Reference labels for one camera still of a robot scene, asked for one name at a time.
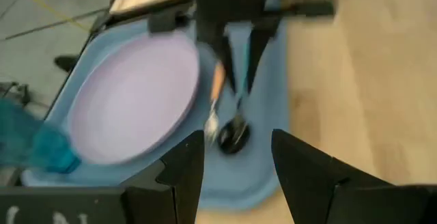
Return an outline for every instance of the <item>tile floor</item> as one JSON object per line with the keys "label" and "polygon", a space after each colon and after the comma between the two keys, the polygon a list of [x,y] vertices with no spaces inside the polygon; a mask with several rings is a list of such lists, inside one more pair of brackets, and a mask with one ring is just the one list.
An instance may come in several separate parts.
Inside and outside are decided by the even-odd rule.
{"label": "tile floor", "polygon": [[[78,16],[109,6],[109,0],[43,0],[66,16]],[[91,26],[97,15],[78,22]],[[8,39],[10,36],[63,21],[30,0],[0,0],[0,81],[18,81],[29,85],[38,104],[28,109],[44,117],[53,102],[66,73],[53,64],[53,58],[77,54],[88,33],[71,24],[62,24]],[[11,169],[0,168],[0,186],[11,175]]]}

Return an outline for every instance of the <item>black cable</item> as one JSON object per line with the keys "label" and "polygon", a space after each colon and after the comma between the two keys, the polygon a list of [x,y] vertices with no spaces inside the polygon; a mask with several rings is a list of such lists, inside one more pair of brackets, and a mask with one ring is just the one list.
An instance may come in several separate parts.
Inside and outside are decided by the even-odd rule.
{"label": "black cable", "polygon": [[[86,17],[88,17],[88,16],[92,16],[92,15],[97,14],[97,13],[99,13],[99,12],[104,12],[104,11],[106,11],[106,10],[108,10],[108,8],[101,8],[101,9],[98,9],[98,10],[94,10],[94,11],[91,11],[91,12],[87,12],[87,13],[85,13],[85,14],[81,14],[81,15],[78,15],[78,16],[74,16],[74,17],[72,17],[71,19],[72,19],[72,20],[78,20],[78,19],[86,18]],[[30,29],[30,30],[27,30],[27,31],[24,31],[24,32],[16,33],[16,34],[11,35],[11,36],[7,36],[6,38],[4,38],[4,39],[2,39],[2,40],[4,40],[4,41],[6,41],[6,40],[11,40],[11,39],[13,39],[13,38],[17,38],[17,37],[19,37],[19,36],[25,36],[25,35],[27,35],[27,34],[29,34],[29,33],[37,32],[37,31],[41,31],[41,30],[43,30],[43,29],[50,29],[51,27],[55,27],[55,26],[58,26],[58,25],[62,25],[62,24],[68,23],[68,22],[69,22],[68,20],[62,20],[62,21],[59,21],[59,22],[56,22],[56,23],[51,23],[51,24],[49,24],[49,25],[45,25],[45,26],[41,26],[41,27],[36,27],[35,29]]]}
{"label": "black cable", "polygon": [[6,7],[6,9],[0,14],[0,19],[2,19],[12,9],[17,1],[18,0],[14,0],[11,4],[9,4],[9,6]]}

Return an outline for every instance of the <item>lavender plate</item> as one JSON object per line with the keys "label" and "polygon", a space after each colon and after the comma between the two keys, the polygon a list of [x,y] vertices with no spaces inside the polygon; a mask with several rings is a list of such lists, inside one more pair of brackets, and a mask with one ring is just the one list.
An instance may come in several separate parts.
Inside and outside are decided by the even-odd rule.
{"label": "lavender plate", "polygon": [[198,79],[198,52],[185,33],[131,40],[81,86],[69,115],[72,147],[99,165],[149,152],[183,120]]}

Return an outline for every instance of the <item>plate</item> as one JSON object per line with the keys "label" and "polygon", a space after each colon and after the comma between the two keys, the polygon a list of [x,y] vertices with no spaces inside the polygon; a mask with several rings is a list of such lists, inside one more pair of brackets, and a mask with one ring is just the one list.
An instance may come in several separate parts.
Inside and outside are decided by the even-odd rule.
{"label": "plate", "polygon": [[130,41],[81,86],[70,110],[72,147],[99,165],[149,152],[183,120],[198,79],[198,52],[184,33]]}

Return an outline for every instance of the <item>utensil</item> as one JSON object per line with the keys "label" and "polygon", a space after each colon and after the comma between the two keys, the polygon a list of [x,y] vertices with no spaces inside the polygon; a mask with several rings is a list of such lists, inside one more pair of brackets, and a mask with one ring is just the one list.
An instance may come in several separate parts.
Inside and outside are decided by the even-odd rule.
{"label": "utensil", "polygon": [[220,97],[223,82],[225,81],[225,69],[222,63],[217,62],[214,69],[214,76],[212,79],[212,89],[211,89],[211,109],[210,116],[205,123],[205,139],[210,142],[210,145],[214,143],[217,136],[217,130],[219,129],[219,118],[216,114],[216,104]]}
{"label": "utensil", "polygon": [[[249,57],[250,54],[246,56],[246,62],[250,60]],[[238,95],[236,115],[232,120],[226,123],[218,134],[218,145],[221,151],[225,154],[235,154],[239,152],[247,144],[251,134],[249,124],[244,119],[240,108],[245,93],[244,88],[246,87],[248,67],[249,63],[246,63],[246,68],[244,69],[243,74],[244,79],[241,82],[242,87],[240,88],[240,93]]]}
{"label": "utensil", "polygon": [[197,49],[183,32],[142,35],[120,46],[74,99],[68,113],[72,147],[99,165],[153,150],[188,114],[199,73]]}

